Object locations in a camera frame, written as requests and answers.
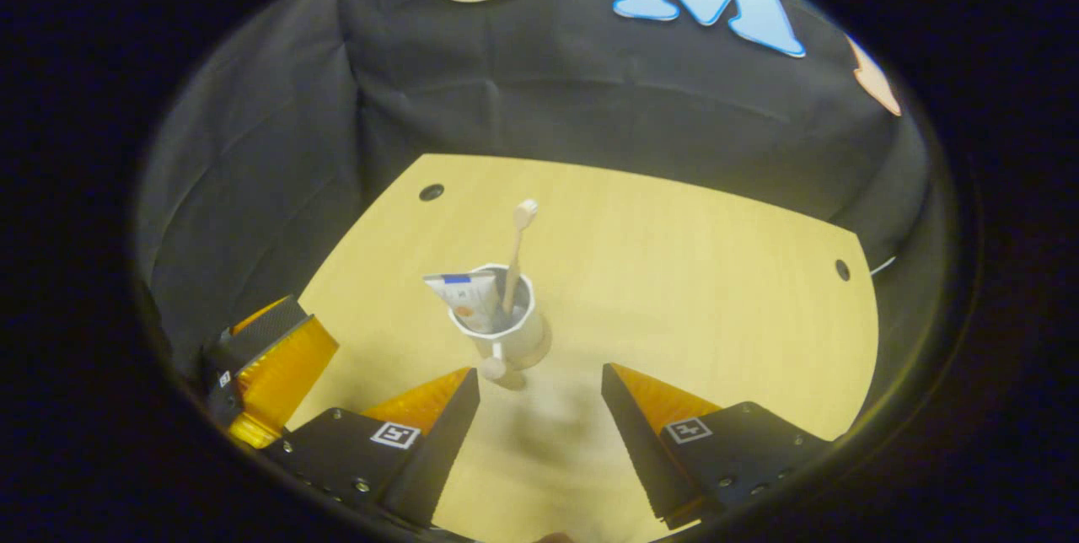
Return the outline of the beige toothbrush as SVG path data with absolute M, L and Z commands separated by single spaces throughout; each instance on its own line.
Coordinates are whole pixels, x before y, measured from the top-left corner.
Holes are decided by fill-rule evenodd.
M 523 247 L 523 236 L 525 229 L 531 225 L 540 212 L 540 204 L 536 200 L 524 200 L 513 209 L 513 225 L 515 225 L 515 240 L 513 241 L 513 254 L 507 267 L 505 288 L 502 294 L 502 312 L 513 315 L 515 304 L 515 291 L 520 275 L 520 252 Z

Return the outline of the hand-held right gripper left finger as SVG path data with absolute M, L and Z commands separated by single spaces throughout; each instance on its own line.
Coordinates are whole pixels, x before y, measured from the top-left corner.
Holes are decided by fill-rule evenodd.
M 267 459 L 371 519 L 428 529 L 480 405 L 475 368 L 355 412 L 329 408 L 267 446 Z

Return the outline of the white toothpaste tube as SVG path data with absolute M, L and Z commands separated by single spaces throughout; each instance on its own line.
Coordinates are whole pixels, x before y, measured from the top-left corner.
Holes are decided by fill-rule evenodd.
M 501 330 L 504 316 L 493 270 L 428 275 L 423 281 L 467 331 L 490 335 Z

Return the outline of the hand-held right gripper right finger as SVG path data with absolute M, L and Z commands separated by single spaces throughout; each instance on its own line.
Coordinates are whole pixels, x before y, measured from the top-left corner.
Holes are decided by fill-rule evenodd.
M 752 401 L 720 407 L 618 363 L 601 395 L 652 513 L 674 530 L 778 488 L 830 442 Z

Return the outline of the white cup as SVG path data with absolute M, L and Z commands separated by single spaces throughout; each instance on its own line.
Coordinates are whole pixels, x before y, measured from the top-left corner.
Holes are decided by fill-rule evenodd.
M 496 273 L 498 299 L 502 304 L 507 266 L 484 264 L 472 270 L 472 272 L 482 269 L 493 270 Z M 502 316 L 504 316 L 504 324 L 498 332 L 482 335 L 482 332 L 467 331 L 456 320 L 452 320 L 450 311 L 448 311 L 448 317 L 456 324 L 459 331 L 472 339 L 475 350 L 479 353 L 480 366 L 478 369 L 481 377 L 504 386 L 516 388 L 520 386 L 518 380 L 523 370 L 513 370 L 513 367 L 507 363 L 506 355 L 513 356 L 518 351 L 527 351 L 537 343 L 540 340 L 540 322 L 537 320 L 543 316 L 540 313 L 540 301 L 537 301 L 531 279 L 525 277 L 523 273 L 519 275 L 515 291 L 513 315 L 507 316 L 502 313 Z

